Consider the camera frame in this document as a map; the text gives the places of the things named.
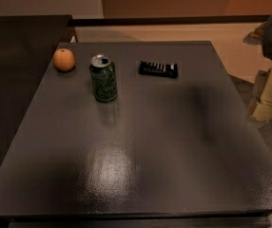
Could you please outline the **green soda can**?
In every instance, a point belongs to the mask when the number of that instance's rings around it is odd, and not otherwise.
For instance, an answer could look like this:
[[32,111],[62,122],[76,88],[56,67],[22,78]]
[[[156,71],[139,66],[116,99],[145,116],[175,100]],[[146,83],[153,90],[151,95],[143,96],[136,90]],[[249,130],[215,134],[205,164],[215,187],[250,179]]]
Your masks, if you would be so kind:
[[117,97],[115,65],[104,54],[97,54],[90,60],[89,66],[95,99],[109,103]]

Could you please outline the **orange fruit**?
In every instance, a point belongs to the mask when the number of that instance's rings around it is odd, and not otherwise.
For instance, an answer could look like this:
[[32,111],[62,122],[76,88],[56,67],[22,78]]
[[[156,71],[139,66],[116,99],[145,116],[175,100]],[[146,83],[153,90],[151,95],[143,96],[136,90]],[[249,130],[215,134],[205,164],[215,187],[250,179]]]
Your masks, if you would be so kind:
[[75,57],[67,48],[57,49],[52,57],[55,68],[62,72],[68,72],[75,68]]

